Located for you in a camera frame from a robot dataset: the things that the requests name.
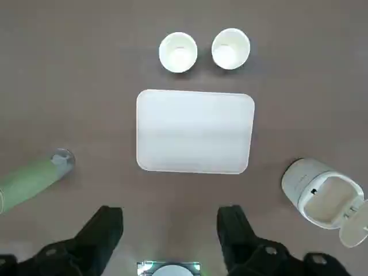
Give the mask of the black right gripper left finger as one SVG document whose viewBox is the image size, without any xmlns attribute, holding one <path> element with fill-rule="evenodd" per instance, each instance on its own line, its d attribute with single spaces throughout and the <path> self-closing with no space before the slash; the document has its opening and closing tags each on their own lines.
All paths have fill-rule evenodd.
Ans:
<svg viewBox="0 0 368 276">
<path fill-rule="evenodd" d="M 120 207 L 102 206 L 71 239 L 49 244 L 18 261 L 1 255 L 1 275 L 102 275 L 124 231 Z"/>
</svg>

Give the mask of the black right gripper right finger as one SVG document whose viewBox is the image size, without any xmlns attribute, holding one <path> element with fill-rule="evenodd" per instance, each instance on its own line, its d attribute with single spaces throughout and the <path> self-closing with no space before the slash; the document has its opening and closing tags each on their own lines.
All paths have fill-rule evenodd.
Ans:
<svg viewBox="0 0 368 276">
<path fill-rule="evenodd" d="M 333 256 L 295 258 L 281 243 L 258 237 L 239 205 L 217 211 L 217 235 L 228 275 L 349 275 Z"/>
</svg>

